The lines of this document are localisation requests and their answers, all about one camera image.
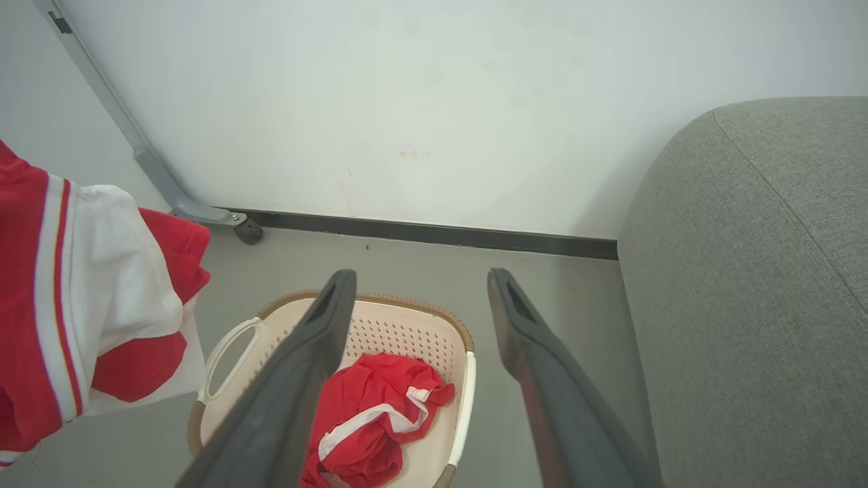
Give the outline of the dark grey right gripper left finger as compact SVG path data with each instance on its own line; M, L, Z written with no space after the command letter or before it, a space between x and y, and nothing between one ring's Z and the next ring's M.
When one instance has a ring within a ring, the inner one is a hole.
M323 384L349 336L356 272L335 272L177 482L179 487L296 487Z

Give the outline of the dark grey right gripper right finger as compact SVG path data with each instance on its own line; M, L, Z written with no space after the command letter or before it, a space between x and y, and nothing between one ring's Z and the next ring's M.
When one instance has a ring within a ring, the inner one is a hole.
M488 296L502 365L523 393L543 485L663 485L509 270L490 269Z

